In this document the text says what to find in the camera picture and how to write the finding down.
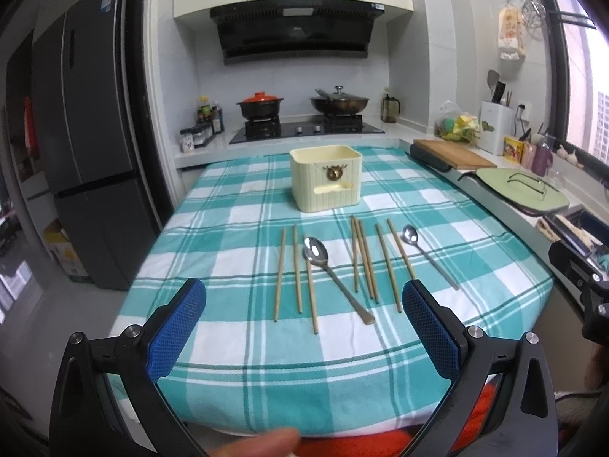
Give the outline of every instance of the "sticker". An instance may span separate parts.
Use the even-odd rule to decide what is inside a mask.
[[[100,12],[109,12],[112,6],[112,0],[102,0],[102,4],[99,7]]]

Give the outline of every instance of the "refrigerator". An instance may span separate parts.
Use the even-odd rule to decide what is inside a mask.
[[[145,110],[141,7],[79,0],[32,47],[35,130],[59,219],[93,282],[117,290],[171,214]]]

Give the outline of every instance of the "cream plastic box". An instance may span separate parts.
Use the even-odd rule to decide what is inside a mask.
[[[294,149],[290,169],[300,211],[312,213],[359,202],[362,156],[349,146]]]

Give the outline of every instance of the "red pot lid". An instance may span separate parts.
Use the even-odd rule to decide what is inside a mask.
[[[254,96],[250,96],[249,98],[244,99],[243,103],[253,103],[259,101],[272,101],[278,100],[277,96],[273,96],[272,94],[266,94],[264,91],[256,91]]]

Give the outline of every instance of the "gas stove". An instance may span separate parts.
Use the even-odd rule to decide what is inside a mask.
[[[384,131],[362,121],[361,115],[319,115],[306,121],[280,122],[279,118],[246,121],[230,144],[284,139],[288,137],[324,136],[328,134],[383,134]]]

